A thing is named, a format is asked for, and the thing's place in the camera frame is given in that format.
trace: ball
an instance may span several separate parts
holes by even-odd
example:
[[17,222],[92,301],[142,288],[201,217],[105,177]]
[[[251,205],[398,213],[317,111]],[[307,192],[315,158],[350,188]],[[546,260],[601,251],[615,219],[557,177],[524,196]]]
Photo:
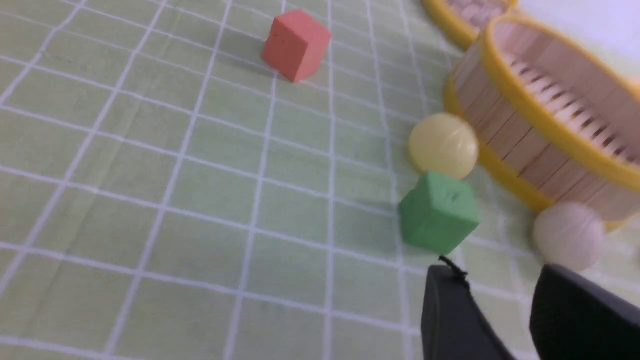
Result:
[[598,262],[605,239],[602,220],[583,204],[556,204],[541,212],[533,224],[533,241],[547,263],[575,272]]
[[432,115],[411,132],[409,156],[421,174],[431,170],[463,179],[478,159],[476,134],[469,124],[454,115]]

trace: yellow basket rim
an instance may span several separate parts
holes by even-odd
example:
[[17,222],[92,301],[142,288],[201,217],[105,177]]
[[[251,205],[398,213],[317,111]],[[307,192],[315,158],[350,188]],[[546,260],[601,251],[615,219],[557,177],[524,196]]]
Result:
[[528,26],[562,41],[565,46],[578,52],[604,71],[607,76],[612,78],[618,86],[624,88],[638,103],[640,103],[640,94],[635,93],[627,81],[619,77],[595,55],[587,52],[568,37],[534,20],[509,15],[498,17],[493,19],[478,36],[477,41],[483,45],[481,49],[481,55],[484,58],[483,65],[492,81],[500,88],[502,95],[518,108],[518,112],[533,127],[540,131],[552,144],[589,170],[618,185],[640,190],[640,167],[623,163],[610,157],[589,140],[571,130],[567,125],[557,121],[555,116],[526,90],[524,84],[509,69],[504,58],[500,55],[493,37],[496,25],[501,22],[512,22]]
[[[519,0],[497,1],[507,4],[505,13],[508,13],[518,5]],[[456,45],[467,50],[476,41],[479,32],[458,16],[447,4],[447,0],[422,0],[422,5],[433,21]]]

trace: basket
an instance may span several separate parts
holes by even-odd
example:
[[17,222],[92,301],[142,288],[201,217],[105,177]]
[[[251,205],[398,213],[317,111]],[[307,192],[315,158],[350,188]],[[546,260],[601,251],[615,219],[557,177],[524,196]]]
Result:
[[444,99],[476,130],[481,164],[533,210],[581,202],[608,230],[640,210],[640,95],[567,38],[494,19]]
[[464,50],[493,18],[514,10],[517,4],[518,0],[422,0],[433,22]]

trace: foam cube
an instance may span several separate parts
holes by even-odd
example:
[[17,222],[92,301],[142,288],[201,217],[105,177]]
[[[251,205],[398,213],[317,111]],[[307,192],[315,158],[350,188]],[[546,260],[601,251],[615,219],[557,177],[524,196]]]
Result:
[[297,83],[318,71],[331,41],[331,32],[302,10],[275,18],[262,59]]
[[434,171],[418,180],[399,212],[403,240],[440,255],[451,253],[480,224],[471,186]]

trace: table surface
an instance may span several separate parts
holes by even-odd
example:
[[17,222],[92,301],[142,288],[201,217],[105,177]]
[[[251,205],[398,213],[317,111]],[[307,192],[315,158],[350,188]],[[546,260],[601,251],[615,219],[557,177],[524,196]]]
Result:
[[[333,32],[297,85],[260,60],[295,8]],[[416,0],[0,1],[0,358],[420,360],[396,205],[460,56]],[[467,181],[452,258],[535,359],[533,214]],[[639,229],[586,273],[635,304]]]

